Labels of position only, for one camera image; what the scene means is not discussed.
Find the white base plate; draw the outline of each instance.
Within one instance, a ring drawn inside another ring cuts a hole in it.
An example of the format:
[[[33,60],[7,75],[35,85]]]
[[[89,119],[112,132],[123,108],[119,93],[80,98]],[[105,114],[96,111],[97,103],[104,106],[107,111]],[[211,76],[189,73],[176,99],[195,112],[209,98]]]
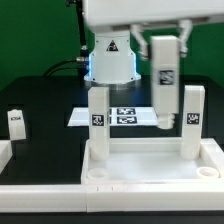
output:
[[[111,126],[157,126],[158,124],[152,107],[113,107],[110,117]],[[88,108],[74,108],[68,126],[89,126]]]

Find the white pillar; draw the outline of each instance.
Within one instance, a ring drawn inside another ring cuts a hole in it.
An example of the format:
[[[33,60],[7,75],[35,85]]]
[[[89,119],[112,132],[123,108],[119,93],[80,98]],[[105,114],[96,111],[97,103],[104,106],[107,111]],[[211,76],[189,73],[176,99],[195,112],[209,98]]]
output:
[[[179,40],[174,36],[156,36],[152,44],[152,106],[158,127],[173,127],[179,111]]]
[[[109,88],[92,87],[88,92],[90,154],[94,160],[109,157]]]
[[[185,86],[181,147],[184,159],[197,159],[200,153],[204,98],[203,86]]]

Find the black table surface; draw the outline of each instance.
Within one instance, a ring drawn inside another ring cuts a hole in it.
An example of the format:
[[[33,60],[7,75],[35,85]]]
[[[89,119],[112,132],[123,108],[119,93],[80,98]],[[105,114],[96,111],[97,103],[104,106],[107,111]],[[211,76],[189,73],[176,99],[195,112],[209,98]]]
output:
[[[224,146],[224,89],[204,76],[181,76],[180,113],[171,130],[156,127],[111,127],[112,138],[181,136],[184,85],[206,90],[203,138]],[[67,127],[74,107],[88,106],[88,90],[79,77],[23,77],[0,92],[0,140],[9,139],[7,111],[21,109],[27,140],[15,141],[13,157],[0,185],[80,184],[88,127]],[[139,87],[110,91],[111,107],[151,106],[150,78]],[[224,223],[224,212],[1,214],[0,223]]]

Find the cable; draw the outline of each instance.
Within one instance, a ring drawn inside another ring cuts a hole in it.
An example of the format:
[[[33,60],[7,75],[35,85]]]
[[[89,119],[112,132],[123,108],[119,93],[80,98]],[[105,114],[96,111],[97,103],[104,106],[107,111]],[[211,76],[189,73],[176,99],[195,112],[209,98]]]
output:
[[[61,66],[61,65],[65,65],[65,64],[69,64],[69,63],[73,63],[76,62],[76,59],[70,59],[70,60],[66,60],[66,61],[61,61],[53,66],[51,66],[49,69],[47,69],[46,72],[44,72],[43,76],[49,76],[49,73],[51,73],[55,68]]]
[[[50,73],[48,73],[47,77],[52,76],[55,72],[59,72],[59,71],[63,71],[63,70],[71,70],[71,69],[76,69],[76,67],[65,67],[65,68],[55,69],[55,70],[51,71]]]

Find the blue led light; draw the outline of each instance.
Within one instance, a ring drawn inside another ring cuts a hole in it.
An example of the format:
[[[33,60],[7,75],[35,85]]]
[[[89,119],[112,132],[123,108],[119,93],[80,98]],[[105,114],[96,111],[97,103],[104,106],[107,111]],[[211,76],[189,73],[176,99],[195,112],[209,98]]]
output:
[[[135,70],[135,75],[137,74],[137,61],[136,61],[136,54],[134,53],[134,70]]]
[[[88,77],[91,78],[92,76],[92,57],[91,54],[89,55],[89,73],[88,73]]]

